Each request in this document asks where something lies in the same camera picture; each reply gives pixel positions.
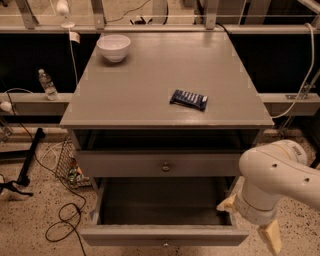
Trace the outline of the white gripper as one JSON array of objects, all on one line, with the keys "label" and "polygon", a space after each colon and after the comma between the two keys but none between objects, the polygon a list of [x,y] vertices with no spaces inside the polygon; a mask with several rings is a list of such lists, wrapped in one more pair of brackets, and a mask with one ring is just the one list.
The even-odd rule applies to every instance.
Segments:
[{"label": "white gripper", "polygon": [[224,199],[216,207],[218,211],[236,212],[252,224],[259,225],[257,231],[273,256],[282,250],[279,223],[274,220],[278,207],[278,196],[267,193],[257,186],[245,182],[239,192]]}]

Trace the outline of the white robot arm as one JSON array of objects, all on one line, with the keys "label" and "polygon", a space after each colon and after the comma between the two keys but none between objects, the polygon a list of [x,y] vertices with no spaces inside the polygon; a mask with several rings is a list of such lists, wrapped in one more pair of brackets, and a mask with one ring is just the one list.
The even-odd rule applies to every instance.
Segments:
[{"label": "white robot arm", "polygon": [[273,256],[282,250],[276,219],[278,201],[286,196],[320,210],[320,171],[307,165],[305,150],[292,140],[280,140],[245,151],[239,159],[244,177],[237,194],[218,204],[219,211],[239,213],[258,226]]}]

